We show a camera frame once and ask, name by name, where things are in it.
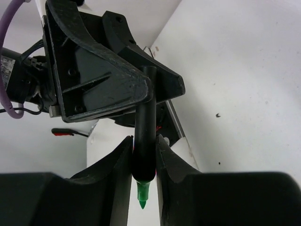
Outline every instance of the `green tip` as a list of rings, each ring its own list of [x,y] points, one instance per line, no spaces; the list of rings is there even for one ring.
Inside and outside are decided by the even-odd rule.
[[[144,209],[146,205],[146,201],[149,199],[149,188],[150,182],[138,182],[137,181],[137,188],[138,188],[138,200],[142,209]]]
[[[142,209],[144,209],[145,205],[146,205],[146,201],[139,201],[140,206]]]

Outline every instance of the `label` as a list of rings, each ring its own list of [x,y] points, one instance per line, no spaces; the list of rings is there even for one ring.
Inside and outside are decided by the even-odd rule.
[[[8,58],[6,56],[1,56],[1,75],[5,90],[8,87],[8,82],[11,73],[13,72],[15,62],[16,61],[14,59]]]

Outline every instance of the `green marker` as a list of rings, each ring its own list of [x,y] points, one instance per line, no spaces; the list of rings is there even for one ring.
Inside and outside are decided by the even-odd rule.
[[[142,209],[144,209],[146,205],[146,201],[149,199],[150,184],[151,184],[150,182],[137,181],[138,200]]]

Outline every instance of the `white surface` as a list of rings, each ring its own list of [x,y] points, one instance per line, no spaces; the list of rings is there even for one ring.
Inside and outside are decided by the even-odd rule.
[[[41,15],[46,0],[35,0]],[[137,44],[150,47],[181,0],[86,0],[80,11],[102,16],[105,11],[126,17]]]
[[[108,155],[123,141],[126,136],[130,135],[134,135],[133,128],[116,125],[114,124],[114,121],[110,119],[100,120],[87,140],[87,166],[91,166]],[[172,149],[191,166],[196,167],[194,158],[189,150],[189,146],[185,138],[179,140]],[[144,210],[141,209],[137,200],[136,181],[132,179],[127,225],[160,225],[156,179],[150,184],[149,200],[147,201]]]
[[[9,2],[1,0],[0,15]],[[17,12],[4,47],[24,52],[41,37],[39,13],[32,1],[23,4]],[[31,104],[25,104],[25,107],[36,109]],[[51,171],[71,177],[86,167],[87,139],[80,136],[55,137],[51,129],[73,128],[89,132],[92,124],[94,122],[66,124],[60,118],[51,119],[46,113],[39,116],[25,113],[20,120],[14,120],[6,113],[0,114],[0,173]]]
[[[173,103],[201,171],[283,171],[301,185],[300,26],[299,1],[180,3],[152,50],[184,78]]]

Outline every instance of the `purple cable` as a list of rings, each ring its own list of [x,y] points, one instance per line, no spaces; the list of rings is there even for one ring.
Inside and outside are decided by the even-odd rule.
[[[25,0],[12,0],[11,3],[8,5],[7,9],[5,10],[4,14],[2,15],[2,18],[0,20],[0,56],[2,53],[3,43],[6,36],[6,33],[8,31],[8,27],[10,25],[10,22],[12,21],[14,15],[18,11],[18,9],[21,7],[21,5],[24,3]],[[24,115],[24,111],[15,112],[12,103],[10,102],[10,99],[6,93],[2,74],[0,74],[0,102],[6,112],[14,119],[21,119]]]

